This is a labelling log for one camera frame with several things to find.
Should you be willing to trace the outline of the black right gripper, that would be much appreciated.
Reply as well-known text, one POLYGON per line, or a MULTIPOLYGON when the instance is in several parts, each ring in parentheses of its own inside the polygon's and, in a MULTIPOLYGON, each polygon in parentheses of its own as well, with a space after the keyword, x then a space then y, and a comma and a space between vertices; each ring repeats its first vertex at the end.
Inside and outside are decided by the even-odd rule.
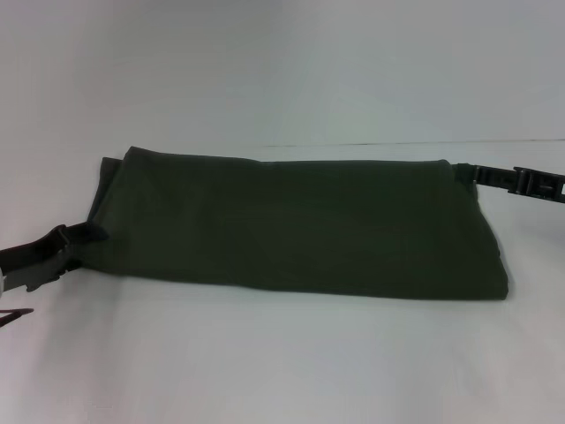
POLYGON ((514 170, 458 163, 454 166, 456 179, 468 186, 514 188, 512 193, 526 197, 563 197, 564 176, 515 167, 514 170))

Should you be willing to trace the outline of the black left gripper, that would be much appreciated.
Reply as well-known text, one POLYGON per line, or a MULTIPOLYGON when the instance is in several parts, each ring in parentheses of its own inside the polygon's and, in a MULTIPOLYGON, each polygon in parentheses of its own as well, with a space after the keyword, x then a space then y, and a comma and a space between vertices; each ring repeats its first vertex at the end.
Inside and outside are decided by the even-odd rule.
POLYGON ((32 292, 80 269, 82 261, 69 259, 69 248, 104 241, 108 237, 102 227, 92 222, 59 225, 34 242, 2 250, 1 292, 21 286, 32 292))

